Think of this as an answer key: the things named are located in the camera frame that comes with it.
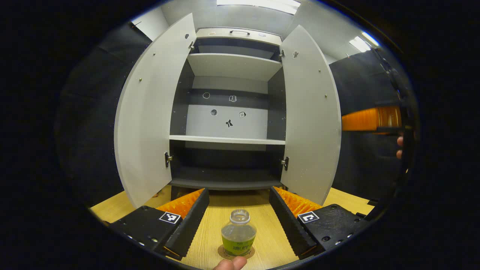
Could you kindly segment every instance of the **black curtain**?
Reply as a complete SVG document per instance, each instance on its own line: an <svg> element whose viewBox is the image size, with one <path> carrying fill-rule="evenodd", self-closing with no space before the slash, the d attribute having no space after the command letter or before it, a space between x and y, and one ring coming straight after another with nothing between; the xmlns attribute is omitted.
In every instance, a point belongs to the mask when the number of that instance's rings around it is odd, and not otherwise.
<svg viewBox="0 0 480 270"><path fill-rule="evenodd" d="M115 114L127 76L151 42L132 23L112 30L72 70L61 92L57 153L88 207L123 191L113 144Z"/></svg>
<svg viewBox="0 0 480 270"><path fill-rule="evenodd" d="M375 52L357 53L330 64L342 115L375 107L379 101L398 100ZM397 136L342 132L340 157L333 188L377 200L397 178L400 161Z"/></svg>

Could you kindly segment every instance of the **plastic bottle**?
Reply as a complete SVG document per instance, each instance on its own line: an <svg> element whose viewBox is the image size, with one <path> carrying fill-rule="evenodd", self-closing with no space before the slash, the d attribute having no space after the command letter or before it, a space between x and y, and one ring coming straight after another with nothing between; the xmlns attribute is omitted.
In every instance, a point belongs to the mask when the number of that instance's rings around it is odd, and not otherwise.
<svg viewBox="0 0 480 270"><path fill-rule="evenodd" d="M255 226L248 224L250 214L243 209L233 210L228 222L221 230L223 247L231 256L242 256L250 252L257 234Z"/></svg>

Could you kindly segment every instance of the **open cabinet door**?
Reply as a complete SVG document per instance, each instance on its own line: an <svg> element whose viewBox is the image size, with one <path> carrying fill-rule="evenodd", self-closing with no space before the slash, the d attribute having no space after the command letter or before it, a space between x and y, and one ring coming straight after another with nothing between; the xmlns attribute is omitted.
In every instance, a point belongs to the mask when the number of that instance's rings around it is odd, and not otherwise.
<svg viewBox="0 0 480 270"><path fill-rule="evenodd" d="M283 41L280 51L284 54L288 157L281 182L289 191L322 205L340 154L338 93L325 56L301 25Z"/></svg>
<svg viewBox="0 0 480 270"><path fill-rule="evenodd" d="M172 180L165 153L169 152L173 98L195 40L190 13L146 48L123 86L115 116L115 158L135 208Z"/></svg>

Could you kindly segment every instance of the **green label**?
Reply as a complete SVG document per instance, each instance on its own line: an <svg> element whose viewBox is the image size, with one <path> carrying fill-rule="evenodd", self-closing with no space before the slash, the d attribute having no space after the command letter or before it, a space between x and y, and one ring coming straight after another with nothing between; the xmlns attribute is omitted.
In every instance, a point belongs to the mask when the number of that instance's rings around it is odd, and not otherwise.
<svg viewBox="0 0 480 270"><path fill-rule="evenodd" d="M245 242L235 242L235 241L230 241L223 237L222 235L222 240L223 240L223 247L227 251L227 253L231 253L233 255L245 255L250 251L250 248L253 245L253 241L255 240L255 237L252 239L245 241Z"/></svg>

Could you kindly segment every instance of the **white cabinet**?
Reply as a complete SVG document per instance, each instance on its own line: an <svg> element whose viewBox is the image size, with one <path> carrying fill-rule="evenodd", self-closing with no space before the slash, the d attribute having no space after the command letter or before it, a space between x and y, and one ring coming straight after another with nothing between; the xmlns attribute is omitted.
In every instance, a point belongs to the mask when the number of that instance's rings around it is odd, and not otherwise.
<svg viewBox="0 0 480 270"><path fill-rule="evenodd" d="M135 207L168 183L217 190L284 184L322 204L340 135L332 74L303 27L283 42L250 29L195 33L189 14L152 42L127 78L115 153ZM167 164L165 153L173 155Z"/></svg>

